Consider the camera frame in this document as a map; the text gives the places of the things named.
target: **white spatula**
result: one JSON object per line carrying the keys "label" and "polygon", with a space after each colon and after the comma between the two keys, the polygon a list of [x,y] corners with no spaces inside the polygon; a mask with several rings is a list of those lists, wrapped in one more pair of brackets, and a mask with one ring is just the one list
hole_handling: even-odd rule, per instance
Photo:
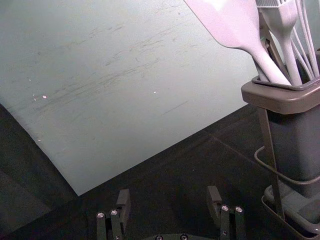
{"label": "white spatula", "polygon": [[255,0],[184,0],[222,46],[249,53],[272,83],[291,85],[264,50]]}

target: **dark gray floor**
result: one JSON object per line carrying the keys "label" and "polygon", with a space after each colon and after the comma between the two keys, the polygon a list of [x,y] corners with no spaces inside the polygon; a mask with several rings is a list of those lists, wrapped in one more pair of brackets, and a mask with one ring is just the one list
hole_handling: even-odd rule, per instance
{"label": "dark gray floor", "polygon": [[96,213],[110,210],[126,188],[128,239],[171,233],[218,238],[206,206],[210,185],[226,204],[244,207],[248,239],[290,239],[260,202],[269,178],[253,154],[262,145],[256,109],[247,105],[5,239],[95,239]]}

